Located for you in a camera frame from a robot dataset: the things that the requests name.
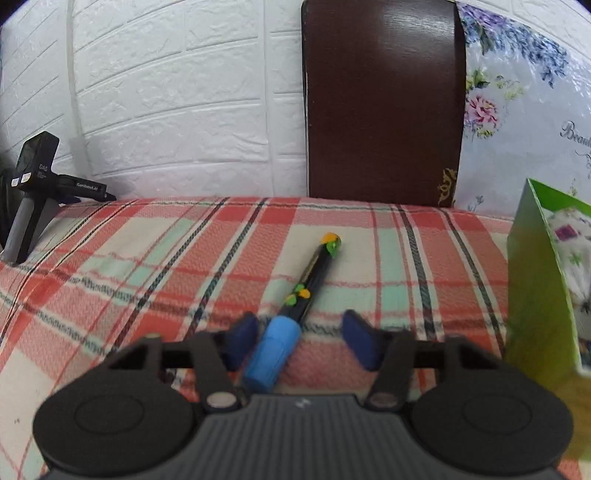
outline decorated pen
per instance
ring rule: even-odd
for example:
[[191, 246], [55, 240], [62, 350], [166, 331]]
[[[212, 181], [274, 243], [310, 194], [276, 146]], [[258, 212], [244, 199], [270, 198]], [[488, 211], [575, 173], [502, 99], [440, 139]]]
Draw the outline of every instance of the decorated pen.
[[340, 247], [340, 238], [327, 233], [300, 281], [285, 299], [279, 313], [271, 319], [263, 338], [256, 346], [242, 383], [254, 393], [269, 393], [288, 357], [301, 336], [301, 323], [324, 283], [333, 258]]

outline dark brown headboard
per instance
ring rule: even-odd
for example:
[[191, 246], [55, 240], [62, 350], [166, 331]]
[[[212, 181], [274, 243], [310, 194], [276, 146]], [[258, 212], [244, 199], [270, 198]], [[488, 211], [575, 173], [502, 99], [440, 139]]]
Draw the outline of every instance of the dark brown headboard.
[[448, 206], [466, 81], [455, 4], [307, 0], [302, 36], [310, 196]]

